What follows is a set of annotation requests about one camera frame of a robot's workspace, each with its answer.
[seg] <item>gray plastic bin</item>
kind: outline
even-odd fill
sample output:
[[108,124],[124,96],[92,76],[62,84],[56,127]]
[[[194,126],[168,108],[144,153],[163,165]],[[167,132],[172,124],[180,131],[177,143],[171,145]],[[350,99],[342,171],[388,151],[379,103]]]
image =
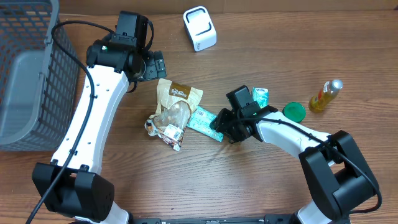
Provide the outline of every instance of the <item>gray plastic bin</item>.
[[0,0],[0,150],[54,150],[66,135],[79,69],[52,42],[58,13],[57,0]]

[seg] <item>green round cap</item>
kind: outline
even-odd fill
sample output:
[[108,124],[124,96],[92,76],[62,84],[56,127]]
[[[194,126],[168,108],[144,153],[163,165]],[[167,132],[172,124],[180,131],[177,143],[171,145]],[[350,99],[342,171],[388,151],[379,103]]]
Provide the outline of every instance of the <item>green round cap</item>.
[[305,108],[303,105],[297,102],[288,103],[282,110],[282,113],[286,116],[286,118],[297,123],[302,122],[302,120],[305,118]]

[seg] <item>silver bottle cap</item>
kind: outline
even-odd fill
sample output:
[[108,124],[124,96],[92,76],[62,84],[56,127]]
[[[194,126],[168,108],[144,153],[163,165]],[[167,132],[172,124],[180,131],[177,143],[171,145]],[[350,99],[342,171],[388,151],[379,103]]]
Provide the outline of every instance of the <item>silver bottle cap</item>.
[[330,88],[332,91],[338,91],[343,88],[343,81],[341,80],[333,80],[331,81]]

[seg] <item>wooden surface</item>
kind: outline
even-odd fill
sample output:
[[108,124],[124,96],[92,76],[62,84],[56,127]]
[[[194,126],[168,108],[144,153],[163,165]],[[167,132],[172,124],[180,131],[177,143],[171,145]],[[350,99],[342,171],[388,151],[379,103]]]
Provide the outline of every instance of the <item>wooden surface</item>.
[[60,0],[60,12],[79,15],[183,14],[196,6],[211,13],[392,10],[398,0]]
[[[116,16],[64,17],[114,27]],[[282,109],[309,98],[325,81],[344,88],[319,115],[307,110],[303,125],[353,135],[384,196],[377,212],[353,223],[396,223],[398,214],[398,12],[296,12],[215,14],[218,42],[194,53],[181,15],[150,16],[152,50],[162,50],[168,79],[204,91],[200,105],[213,113],[230,108],[225,94],[241,85],[268,88],[269,104]],[[105,33],[69,25],[85,58]],[[77,97],[80,97],[83,76]],[[116,188],[115,201],[136,217],[256,217],[292,213],[311,200],[298,160],[270,144],[248,139],[218,143],[187,130],[175,152],[150,137],[144,122],[156,108],[157,81],[124,96],[106,141],[102,176]],[[0,152],[0,223],[24,223],[39,200],[31,173],[53,152]],[[361,208],[372,207],[376,199]],[[70,219],[41,208],[34,223]]]

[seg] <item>juice bottle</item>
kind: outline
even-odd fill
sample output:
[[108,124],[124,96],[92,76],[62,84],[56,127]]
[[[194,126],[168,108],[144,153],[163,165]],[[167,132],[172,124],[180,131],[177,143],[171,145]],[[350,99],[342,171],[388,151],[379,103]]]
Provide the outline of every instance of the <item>juice bottle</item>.
[[334,98],[338,92],[343,88],[341,80],[327,81],[323,88],[313,96],[308,104],[310,110],[314,113],[321,113],[326,105]]

